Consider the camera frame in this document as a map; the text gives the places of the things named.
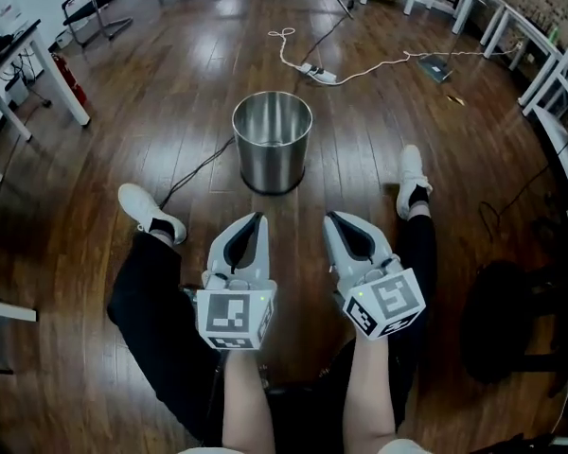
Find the black and white pattern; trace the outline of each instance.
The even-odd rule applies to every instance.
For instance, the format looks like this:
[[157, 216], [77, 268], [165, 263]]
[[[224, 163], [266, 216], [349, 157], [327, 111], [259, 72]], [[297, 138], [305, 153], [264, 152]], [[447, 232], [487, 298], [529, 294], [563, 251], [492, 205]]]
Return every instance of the black and white pattern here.
[[211, 294], [206, 331], [248, 333], [250, 297], [246, 294]]
[[403, 317], [418, 301], [403, 275], [383, 279], [371, 286], [386, 320]]
[[267, 304], [267, 309], [265, 310], [265, 314], [263, 315], [263, 319], [261, 320], [261, 324], [258, 327], [258, 342], [261, 343], [263, 341], [263, 337], [265, 336], [265, 332], [267, 331], [267, 326], [269, 325], [269, 321], [272, 319], [272, 314], [274, 314], [274, 309], [272, 308], [272, 302], [270, 301]]
[[418, 313], [415, 313], [415, 314], [409, 316], [408, 318], [404, 318], [403, 320], [399, 320], [395, 323], [388, 324], [383, 329], [383, 331], [381, 332], [379, 337], [384, 337], [385, 335], [389, 335], [390, 333], [394, 333], [394, 332], [402, 329], [403, 327], [407, 326], [417, 316], [417, 314]]
[[219, 350], [233, 350], [236, 348], [253, 348], [253, 343], [247, 338], [210, 338], [208, 339]]
[[365, 332], [367, 336], [373, 332], [377, 327], [377, 322], [375, 319], [368, 314], [368, 312], [362, 307], [360, 303], [356, 301], [355, 298], [349, 300], [347, 305], [346, 313], [357, 324], [362, 331]]

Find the stainless steel bucket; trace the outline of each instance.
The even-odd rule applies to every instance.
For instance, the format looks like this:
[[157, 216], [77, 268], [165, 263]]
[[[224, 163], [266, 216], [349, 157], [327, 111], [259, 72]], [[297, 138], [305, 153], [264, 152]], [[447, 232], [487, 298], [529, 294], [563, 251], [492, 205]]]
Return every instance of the stainless steel bucket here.
[[311, 128], [310, 107], [279, 91], [246, 97], [236, 108], [236, 133], [243, 180], [261, 194], [280, 195], [303, 179]]

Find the forearm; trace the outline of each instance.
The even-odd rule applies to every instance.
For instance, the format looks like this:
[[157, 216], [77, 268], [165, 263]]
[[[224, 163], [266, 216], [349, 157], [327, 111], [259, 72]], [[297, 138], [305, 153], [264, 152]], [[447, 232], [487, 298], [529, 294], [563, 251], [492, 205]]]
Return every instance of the forearm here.
[[376, 454], [395, 438], [389, 391], [389, 344], [387, 338], [368, 340], [356, 335], [356, 345], [343, 414], [346, 453]]
[[233, 351], [225, 364], [224, 447], [275, 453], [274, 428], [253, 352]]

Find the power strip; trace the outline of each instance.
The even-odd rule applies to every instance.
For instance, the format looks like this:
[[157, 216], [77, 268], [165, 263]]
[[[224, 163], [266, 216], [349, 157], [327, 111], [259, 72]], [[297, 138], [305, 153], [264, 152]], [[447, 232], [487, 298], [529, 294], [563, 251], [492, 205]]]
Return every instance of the power strip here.
[[337, 81], [337, 77], [331, 72], [307, 62], [298, 67], [298, 71], [304, 76], [313, 76], [316, 80], [324, 82], [325, 84], [334, 84]]

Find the black chair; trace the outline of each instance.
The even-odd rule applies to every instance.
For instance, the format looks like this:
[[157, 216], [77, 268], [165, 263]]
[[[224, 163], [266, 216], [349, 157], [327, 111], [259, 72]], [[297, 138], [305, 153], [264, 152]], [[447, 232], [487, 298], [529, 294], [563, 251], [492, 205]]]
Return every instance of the black chair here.
[[[110, 2], [113, 2], [114, 0], [91, 0], [89, 3], [84, 5], [81, 9], [77, 10], [76, 12], [74, 12], [71, 15], [68, 15], [67, 10], [65, 8], [67, 7], [67, 4], [69, 4], [71, 1], [72, 0], [65, 0], [65, 2], [63, 2], [63, 4], [62, 4], [63, 13], [65, 14], [65, 20], [63, 21], [63, 25], [69, 26], [69, 29], [71, 30], [72, 35], [74, 37], [74, 40], [82, 48], [86, 47], [86, 45], [88, 45], [90, 42], [92, 42], [99, 33], [103, 34], [103, 36], [107, 40], [111, 41], [117, 34], [119, 34], [122, 30], [124, 30], [126, 27], [128, 27], [133, 22], [132, 18], [115, 20], [113, 22], [108, 22], [108, 23], [103, 22], [99, 10], [101, 8], [105, 7]], [[72, 27], [72, 24], [74, 24], [74, 23], [76, 23], [76, 22], [78, 22], [82, 19], [85, 19], [87, 17], [90, 17], [93, 14], [97, 15], [98, 30], [93, 35], [91, 35], [88, 39], [81, 42], [80, 39], [78, 38], [78, 35], [76, 35], [76, 32], [75, 32], [74, 28]], [[114, 31], [110, 33], [108, 31], [108, 29], [111, 29], [111, 28], [113, 28]]]

